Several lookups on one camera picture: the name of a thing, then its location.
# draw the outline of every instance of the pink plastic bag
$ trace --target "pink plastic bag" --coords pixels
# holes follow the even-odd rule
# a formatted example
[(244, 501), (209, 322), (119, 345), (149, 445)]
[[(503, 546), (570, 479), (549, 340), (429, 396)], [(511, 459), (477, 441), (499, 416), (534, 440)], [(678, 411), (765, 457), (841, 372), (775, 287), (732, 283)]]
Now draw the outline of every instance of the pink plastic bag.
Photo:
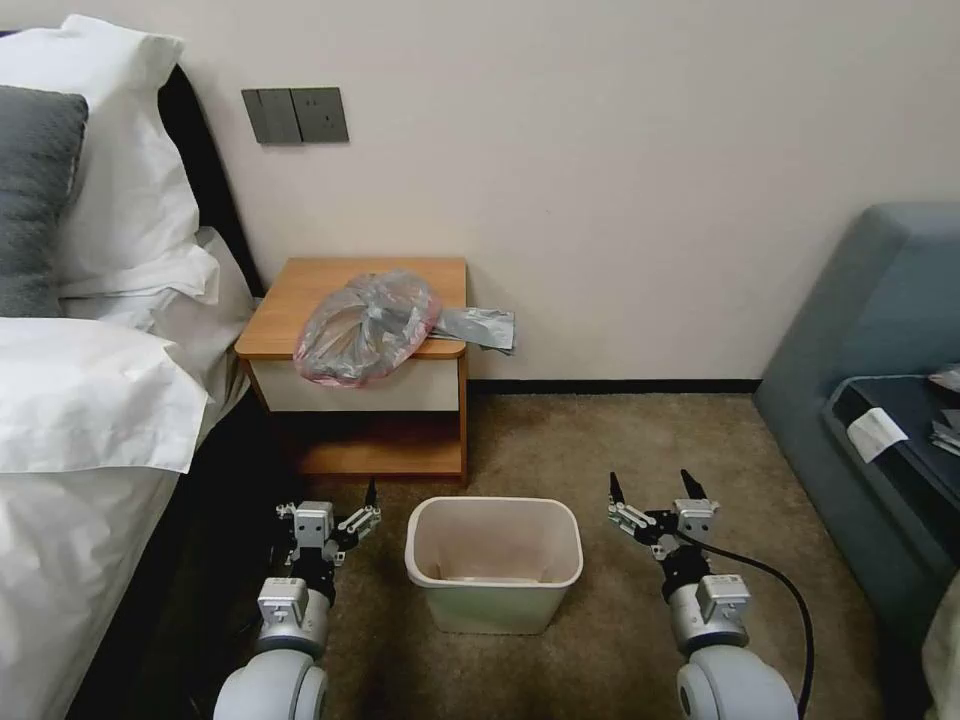
[(440, 310), (426, 281), (406, 270), (358, 275), (313, 311), (293, 364), (315, 383), (360, 387), (410, 357)]

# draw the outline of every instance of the nightstand drawer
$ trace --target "nightstand drawer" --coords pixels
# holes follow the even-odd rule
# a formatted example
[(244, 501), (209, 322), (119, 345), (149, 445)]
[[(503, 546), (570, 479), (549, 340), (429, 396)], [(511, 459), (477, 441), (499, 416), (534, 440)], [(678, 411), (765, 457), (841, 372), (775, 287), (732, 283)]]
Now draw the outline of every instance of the nightstand drawer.
[(317, 385), (297, 374), (287, 360), (250, 363), (272, 411), (409, 411), (460, 408), (457, 361), (410, 359), (362, 388)]

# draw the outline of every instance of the nightstand top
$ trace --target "nightstand top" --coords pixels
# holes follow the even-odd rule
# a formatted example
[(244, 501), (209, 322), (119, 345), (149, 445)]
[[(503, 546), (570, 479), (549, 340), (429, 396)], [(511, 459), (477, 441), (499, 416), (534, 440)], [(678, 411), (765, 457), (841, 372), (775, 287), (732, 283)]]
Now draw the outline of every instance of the nightstand top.
[[(246, 360), (289, 360), (304, 323), (321, 300), (357, 275), (395, 269), (426, 280), (444, 307), (466, 307), (463, 258), (290, 258), (237, 340), (237, 355)], [(428, 339), (413, 357), (444, 360), (465, 350), (461, 340)]]

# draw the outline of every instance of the wall outlet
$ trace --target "wall outlet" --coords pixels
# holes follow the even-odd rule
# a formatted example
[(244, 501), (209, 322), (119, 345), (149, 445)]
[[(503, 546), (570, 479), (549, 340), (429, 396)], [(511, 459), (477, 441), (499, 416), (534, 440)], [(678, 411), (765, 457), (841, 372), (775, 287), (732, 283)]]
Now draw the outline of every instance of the wall outlet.
[(340, 88), (293, 88), (303, 142), (349, 142)]

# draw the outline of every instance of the white trash bin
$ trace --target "white trash bin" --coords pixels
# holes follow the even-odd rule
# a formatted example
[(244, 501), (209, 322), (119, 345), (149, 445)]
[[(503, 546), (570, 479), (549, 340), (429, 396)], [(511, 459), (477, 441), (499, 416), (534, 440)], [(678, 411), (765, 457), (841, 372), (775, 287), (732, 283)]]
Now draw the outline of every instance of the white trash bin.
[(407, 526), (407, 575), (444, 632), (543, 632), (583, 571), (577, 519), (556, 500), (435, 497)]

